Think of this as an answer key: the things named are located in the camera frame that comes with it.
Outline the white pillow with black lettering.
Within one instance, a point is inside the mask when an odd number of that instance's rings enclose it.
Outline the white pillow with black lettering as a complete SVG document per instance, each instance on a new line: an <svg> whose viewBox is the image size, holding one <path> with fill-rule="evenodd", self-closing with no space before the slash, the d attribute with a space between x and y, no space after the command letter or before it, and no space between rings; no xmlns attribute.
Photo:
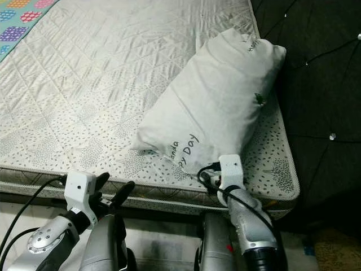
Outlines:
<svg viewBox="0 0 361 271"><path fill-rule="evenodd" d="M189 174L239 155L286 55L286 47L234 28L209 39L144 114L131 149L153 151Z"/></svg>

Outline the silver left robot leg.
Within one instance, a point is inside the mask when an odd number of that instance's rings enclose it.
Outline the silver left robot leg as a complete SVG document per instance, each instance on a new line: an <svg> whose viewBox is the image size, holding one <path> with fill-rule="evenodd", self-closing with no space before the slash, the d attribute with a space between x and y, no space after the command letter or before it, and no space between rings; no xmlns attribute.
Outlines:
<svg viewBox="0 0 361 271"><path fill-rule="evenodd" d="M137 271L137 262L125 242L123 217L106 215L93 227L79 271Z"/></svg>

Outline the silver robot leg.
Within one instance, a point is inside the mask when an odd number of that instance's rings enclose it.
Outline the silver robot leg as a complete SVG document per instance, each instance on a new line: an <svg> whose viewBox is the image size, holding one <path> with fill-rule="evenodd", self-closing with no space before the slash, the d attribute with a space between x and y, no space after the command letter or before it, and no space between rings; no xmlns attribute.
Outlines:
<svg viewBox="0 0 361 271"><path fill-rule="evenodd" d="M123 217L106 215L93 227L79 271L137 271L137 262L125 242Z"/></svg>
<svg viewBox="0 0 361 271"><path fill-rule="evenodd" d="M201 245L196 250L194 271L236 271L226 218L210 212L202 218Z"/></svg>

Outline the silver right robot leg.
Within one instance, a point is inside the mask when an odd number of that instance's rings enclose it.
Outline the silver right robot leg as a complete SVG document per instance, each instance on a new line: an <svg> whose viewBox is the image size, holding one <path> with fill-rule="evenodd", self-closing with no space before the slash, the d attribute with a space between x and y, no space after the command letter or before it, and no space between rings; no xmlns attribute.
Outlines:
<svg viewBox="0 0 361 271"><path fill-rule="evenodd" d="M201 245L196 250L194 271L236 271L226 218L210 212L202 218Z"/></svg>

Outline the grey quilted mattress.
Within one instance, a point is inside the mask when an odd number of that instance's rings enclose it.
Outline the grey quilted mattress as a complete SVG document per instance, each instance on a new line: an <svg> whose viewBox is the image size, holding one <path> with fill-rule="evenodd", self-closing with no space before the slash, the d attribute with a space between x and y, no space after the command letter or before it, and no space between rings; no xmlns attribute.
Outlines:
<svg viewBox="0 0 361 271"><path fill-rule="evenodd" d="M128 206L223 210L194 175L131 149L143 113L208 39L258 33L251 0L58 0L0 64L0 191L71 170L110 173Z"/></svg>

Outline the brown speckled floor mat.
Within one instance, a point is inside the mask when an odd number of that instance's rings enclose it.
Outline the brown speckled floor mat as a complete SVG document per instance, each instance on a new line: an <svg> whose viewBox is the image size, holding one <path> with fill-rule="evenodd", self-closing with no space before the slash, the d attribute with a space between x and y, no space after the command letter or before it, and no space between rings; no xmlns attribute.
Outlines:
<svg viewBox="0 0 361 271"><path fill-rule="evenodd" d="M335 228L311 236L320 271L361 271L361 241Z"/></svg>

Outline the dark tufted headboard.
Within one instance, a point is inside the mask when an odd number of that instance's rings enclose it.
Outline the dark tufted headboard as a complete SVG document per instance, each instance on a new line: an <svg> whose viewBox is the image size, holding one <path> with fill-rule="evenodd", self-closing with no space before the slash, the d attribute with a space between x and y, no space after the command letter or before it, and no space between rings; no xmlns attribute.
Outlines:
<svg viewBox="0 0 361 271"><path fill-rule="evenodd" d="M286 48L275 91L300 197L288 227L361 235L361 0L251 0Z"/></svg>

